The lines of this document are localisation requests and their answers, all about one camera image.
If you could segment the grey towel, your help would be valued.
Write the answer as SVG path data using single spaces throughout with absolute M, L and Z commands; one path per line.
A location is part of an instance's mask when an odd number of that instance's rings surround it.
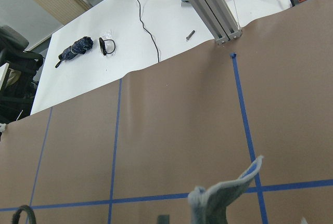
M 196 186 L 188 195 L 191 223 L 228 223 L 226 209 L 245 193 L 259 173 L 264 156 L 258 156 L 235 180 L 222 181 L 209 189 Z

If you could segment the steel bolt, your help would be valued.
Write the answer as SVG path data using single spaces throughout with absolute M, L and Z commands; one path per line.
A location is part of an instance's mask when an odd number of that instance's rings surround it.
M 196 32 L 195 30 L 192 30 L 190 34 L 186 37 L 186 40 L 189 41 L 191 37 L 195 34 L 195 32 Z

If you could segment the folded navy umbrella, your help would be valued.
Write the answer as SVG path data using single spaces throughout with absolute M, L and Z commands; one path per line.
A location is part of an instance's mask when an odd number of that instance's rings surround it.
M 75 58 L 77 55 L 83 55 L 93 47 L 93 40 L 84 36 L 81 39 L 75 41 L 71 46 L 67 47 L 59 56 L 58 63 L 55 68 L 58 68 L 63 61 L 69 61 Z

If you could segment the black office chair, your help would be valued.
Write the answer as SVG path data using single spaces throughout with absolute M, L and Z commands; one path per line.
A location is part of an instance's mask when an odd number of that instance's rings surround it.
M 29 116 L 38 83 L 34 81 L 44 57 L 27 51 L 29 41 L 13 28 L 1 26 L 1 65 L 8 65 L 8 78 L 1 88 L 1 122 Z

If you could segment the aluminium frame post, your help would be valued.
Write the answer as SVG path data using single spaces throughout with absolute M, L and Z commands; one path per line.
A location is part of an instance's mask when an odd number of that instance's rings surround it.
M 218 44 L 241 37 L 242 31 L 225 0 L 189 0 Z

